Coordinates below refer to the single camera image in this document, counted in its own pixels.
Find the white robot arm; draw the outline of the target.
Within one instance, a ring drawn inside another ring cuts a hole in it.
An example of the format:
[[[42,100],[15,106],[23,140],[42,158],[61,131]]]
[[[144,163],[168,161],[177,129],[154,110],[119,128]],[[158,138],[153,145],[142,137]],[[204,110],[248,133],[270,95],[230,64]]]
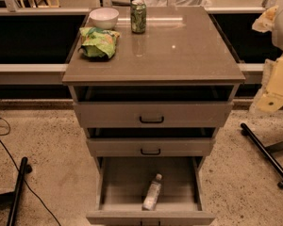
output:
[[[264,11],[252,25],[252,29],[272,32],[272,44],[283,51],[283,1]],[[265,59],[261,88],[249,110],[273,113],[283,107],[283,54],[275,61]]]

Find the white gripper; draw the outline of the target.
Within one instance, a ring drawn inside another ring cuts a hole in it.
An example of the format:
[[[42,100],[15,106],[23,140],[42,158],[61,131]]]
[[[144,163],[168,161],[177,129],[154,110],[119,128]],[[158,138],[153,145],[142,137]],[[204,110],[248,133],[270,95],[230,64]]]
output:
[[[265,33],[273,28],[278,6],[265,10],[252,24],[252,29]],[[276,61],[265,60],[263,94],[258,96],[256,107],[263,112],[276,112],[283,106],[283,56]]]

